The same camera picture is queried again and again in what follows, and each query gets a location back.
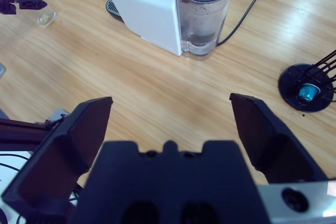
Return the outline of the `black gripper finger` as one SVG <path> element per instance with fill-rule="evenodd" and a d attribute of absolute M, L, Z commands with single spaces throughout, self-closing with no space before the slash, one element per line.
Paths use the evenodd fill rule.
<path fill-rule="evenodd" d="M 65 203 L 104 140 L 112 97 L 80 103 L 33 153 L 2 194 L 8 205 Z"/>
<path fill-rule="evenodd" d="M 239 138 L 253 167 L 268 183 L 326 181 L 308 151 L 261 99 L 231 94 Z"/>
<path fill-rule="evenodd" d="M 20 9 L 41 10 L 48 4 L 44 0 L 17 0 Z"/>

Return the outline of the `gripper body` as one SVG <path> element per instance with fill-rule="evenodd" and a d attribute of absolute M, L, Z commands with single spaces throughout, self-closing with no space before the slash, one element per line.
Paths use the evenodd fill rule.
<path fill-rule="evenodd" d="M 1 0 L 1 14 L 16 14 L 14 0 Z"/>

